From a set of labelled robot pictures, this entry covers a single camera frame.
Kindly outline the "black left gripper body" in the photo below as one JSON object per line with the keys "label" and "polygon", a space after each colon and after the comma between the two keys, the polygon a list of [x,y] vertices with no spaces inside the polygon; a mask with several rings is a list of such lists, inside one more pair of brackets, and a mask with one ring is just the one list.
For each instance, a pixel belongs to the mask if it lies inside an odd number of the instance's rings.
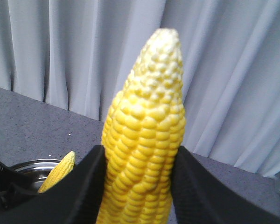
{"label": "black left gripper body", "polygon": [[28,190],[32,179],[0,161],[0,210],[10,210],[39,195]]}

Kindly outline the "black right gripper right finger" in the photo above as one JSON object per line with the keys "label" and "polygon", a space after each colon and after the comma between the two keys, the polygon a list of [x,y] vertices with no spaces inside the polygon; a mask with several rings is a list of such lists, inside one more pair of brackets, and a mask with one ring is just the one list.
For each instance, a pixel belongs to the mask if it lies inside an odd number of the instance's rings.
{"label": "black right gripper right finger", "polygon": [[178,149],[171,193],[179,224],[280,224],[274,180]]}

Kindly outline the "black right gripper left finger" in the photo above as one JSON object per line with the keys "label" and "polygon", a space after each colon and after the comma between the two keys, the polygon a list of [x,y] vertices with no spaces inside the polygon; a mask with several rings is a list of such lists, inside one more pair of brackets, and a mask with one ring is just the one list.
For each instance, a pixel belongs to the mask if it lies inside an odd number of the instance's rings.
{"label": "black right gripper left finger", "polygon": [[102,200],[105,151],[95,145],[58,184],[10,210],[0,224],[93,224]]}

